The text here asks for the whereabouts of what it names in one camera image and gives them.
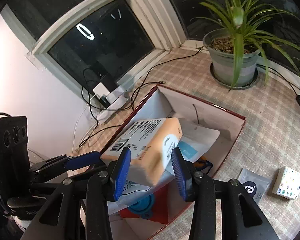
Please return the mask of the white power strip with chargers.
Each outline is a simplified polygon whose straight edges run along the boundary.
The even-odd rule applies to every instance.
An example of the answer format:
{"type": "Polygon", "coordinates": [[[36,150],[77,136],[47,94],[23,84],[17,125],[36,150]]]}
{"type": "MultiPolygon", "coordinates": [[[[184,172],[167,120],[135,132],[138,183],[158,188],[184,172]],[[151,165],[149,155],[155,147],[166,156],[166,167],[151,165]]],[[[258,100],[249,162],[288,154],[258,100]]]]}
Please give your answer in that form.
{"type": "Polygon", "coordinates": [[[94,89],[96,97],[100,103],[105,103],[104,109],[97,115],[100,124],[106,122],[115,112],[123,109],[128,98],[125,97],[125,89],[117,86],[115,89],[107,88],[103,83],[99,83],[94,89]]]}

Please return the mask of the blue corded orange earplugs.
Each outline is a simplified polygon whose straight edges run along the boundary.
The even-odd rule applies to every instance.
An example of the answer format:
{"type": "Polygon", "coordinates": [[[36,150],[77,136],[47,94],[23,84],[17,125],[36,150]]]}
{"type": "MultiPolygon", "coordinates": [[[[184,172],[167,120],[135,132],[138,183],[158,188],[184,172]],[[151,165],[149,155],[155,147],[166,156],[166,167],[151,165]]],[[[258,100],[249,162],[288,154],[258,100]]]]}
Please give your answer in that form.
{"type": "Polygon", "coordinates": [[[213,163],[208,161],[204,156],[201,156],[197,161],[194,162],[196,171],[201,171],[204,174],[209,174],[213,168],[213,163]]]}

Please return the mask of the red cloth pouch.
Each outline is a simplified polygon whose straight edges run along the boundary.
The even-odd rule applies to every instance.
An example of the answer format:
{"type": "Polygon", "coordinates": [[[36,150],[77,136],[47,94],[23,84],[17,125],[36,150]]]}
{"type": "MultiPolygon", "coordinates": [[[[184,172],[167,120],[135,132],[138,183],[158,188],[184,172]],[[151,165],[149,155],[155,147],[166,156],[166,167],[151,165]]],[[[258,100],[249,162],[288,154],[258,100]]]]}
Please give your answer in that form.
{"type": "MultiPolygon", "coordinates": [[[[155,203],[152,207],[153,216],[150,221],[159,222],[160,224],[168,223],[168,186],[164,186],[153,193],[155,195],[155,203]]],[[[128,207],[119,211],[122,218],[141,218],[128,210],[128,207]]]]}

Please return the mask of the blue silicone funnel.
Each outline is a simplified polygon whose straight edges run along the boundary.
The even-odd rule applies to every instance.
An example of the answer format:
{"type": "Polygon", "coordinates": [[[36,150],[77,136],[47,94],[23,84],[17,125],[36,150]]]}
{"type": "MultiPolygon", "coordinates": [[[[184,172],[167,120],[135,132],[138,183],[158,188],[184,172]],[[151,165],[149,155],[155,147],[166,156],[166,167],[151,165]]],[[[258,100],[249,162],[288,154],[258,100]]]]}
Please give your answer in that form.
{"type": "Polygon", "coordinates": [[[139,215],[143,219],[150,219],[153,216],[152,207],[155,203],[155,195],[150,194],[149,196],[142,198],[140,201],[134,203],[128,207],[128,210],[139,215]]]}

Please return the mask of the grey wet wipe sachet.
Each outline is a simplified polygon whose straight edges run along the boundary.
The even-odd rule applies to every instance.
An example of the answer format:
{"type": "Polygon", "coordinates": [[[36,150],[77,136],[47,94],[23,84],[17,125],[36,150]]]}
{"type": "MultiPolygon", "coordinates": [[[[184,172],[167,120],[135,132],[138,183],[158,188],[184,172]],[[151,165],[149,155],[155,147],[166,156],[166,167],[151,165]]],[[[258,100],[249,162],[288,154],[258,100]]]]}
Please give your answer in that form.
{"type": "Polygon", "coordinates": [[[270,179],[264,178],[246,168],[241,170],[238,180],[257,204],[271,183],[270,179]]]}

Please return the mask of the red cardboard box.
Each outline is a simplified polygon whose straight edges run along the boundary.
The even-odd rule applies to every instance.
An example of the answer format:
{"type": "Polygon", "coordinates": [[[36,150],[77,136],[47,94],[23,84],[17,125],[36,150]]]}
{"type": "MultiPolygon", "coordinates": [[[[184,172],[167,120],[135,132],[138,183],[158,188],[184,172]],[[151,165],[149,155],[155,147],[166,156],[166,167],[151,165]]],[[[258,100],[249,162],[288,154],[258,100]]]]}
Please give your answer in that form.
{"type": "MultiPolygon", "coordinates": [[[[100,152],[104,153],[110,149],[135,122],[169,117],[181,119],[183,136],[179,148],[184,159],[194,163],[200,157],[205,157],[212,164],[211,168],[205,168],[211,177],[230,153],[245,125],[245,117],[237,113],[195,96],[157,85],[150,90],[100,152]]],[[[190,204],[183,201],[178,193],[173,168],[169,164],[157,186],[131,185],[124,190],[117,202],[109,203],[108,212],[113,239],[151,239],[184,214],[189,206],[190,204]],[[165,205],[168,214],[167,223],[143,218],[119,217],[119,212],[130,204],[161,189],[167,192],[165,205]]]]}

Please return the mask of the large potted spider plant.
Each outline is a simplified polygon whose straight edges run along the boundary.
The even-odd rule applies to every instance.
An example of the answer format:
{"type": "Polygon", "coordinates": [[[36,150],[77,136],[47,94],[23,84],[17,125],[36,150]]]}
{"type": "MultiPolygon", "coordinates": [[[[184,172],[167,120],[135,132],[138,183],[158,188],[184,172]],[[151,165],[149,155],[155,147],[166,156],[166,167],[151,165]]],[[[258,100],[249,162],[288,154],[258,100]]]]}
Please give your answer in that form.
{"type": "Polygon", "coordinates": [[[215,15],[209,20],[220,26],[203,37],[203,45],[210,53],[217,80],[229,90],[252,83],[259,56],[264,61],[265,74],[269,74],[266,45],[278,51],[296,72],[300,71],[283,48],[289,46],[300,53],[300,46],[260,28],[277,15],[292,17],[293,13],[265,0],[224,0],[224,4],[200,0],[200,5],[215,15]]]}

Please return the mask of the face mask pack bag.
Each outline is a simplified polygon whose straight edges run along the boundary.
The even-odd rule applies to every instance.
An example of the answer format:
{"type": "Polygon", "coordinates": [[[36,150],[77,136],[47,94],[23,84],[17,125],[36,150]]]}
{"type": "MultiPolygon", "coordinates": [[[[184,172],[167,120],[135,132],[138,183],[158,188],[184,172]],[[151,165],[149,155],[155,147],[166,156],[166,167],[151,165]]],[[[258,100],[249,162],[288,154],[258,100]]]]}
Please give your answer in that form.
{"type": "Polygon", "coordinates": [[[126,129],[102,154],[105,164],[119,158],[122,149],[131,151],[130,167],[123,192],[108,203],[114,214],[138,202],[174,178],[172,150],[179,148],[183,158],[194,163],[216,142],[220,132],[184,118],[139,120],[126,129]]]}

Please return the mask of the Vinda pocket tissue pack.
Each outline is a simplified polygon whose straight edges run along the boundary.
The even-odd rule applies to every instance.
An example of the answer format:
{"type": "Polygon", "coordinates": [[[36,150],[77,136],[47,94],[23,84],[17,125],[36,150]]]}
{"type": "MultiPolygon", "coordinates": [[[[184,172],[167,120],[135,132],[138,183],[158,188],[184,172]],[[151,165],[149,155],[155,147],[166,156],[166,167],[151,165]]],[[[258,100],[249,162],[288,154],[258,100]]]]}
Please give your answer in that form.
{"type": "Polygon", "coordinates": [[[300,194],[300,172],[286,166],[280,168],[272,193],[289,200],[297,200],[300,194]]]}

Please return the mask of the orange tissue pack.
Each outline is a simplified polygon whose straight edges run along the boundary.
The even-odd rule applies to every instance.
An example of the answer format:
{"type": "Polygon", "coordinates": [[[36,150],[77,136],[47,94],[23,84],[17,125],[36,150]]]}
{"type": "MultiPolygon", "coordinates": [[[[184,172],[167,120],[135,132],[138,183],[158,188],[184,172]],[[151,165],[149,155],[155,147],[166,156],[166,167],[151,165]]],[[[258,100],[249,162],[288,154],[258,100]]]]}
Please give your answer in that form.
{"type": "Polygon", "coordinates": [[[145,119],[133,123],[101,155],[105,164],[117,160],[124,148],[131,151],[127,179],[137,184],[157,185],[183,133],[178,118],[145,119]]]}

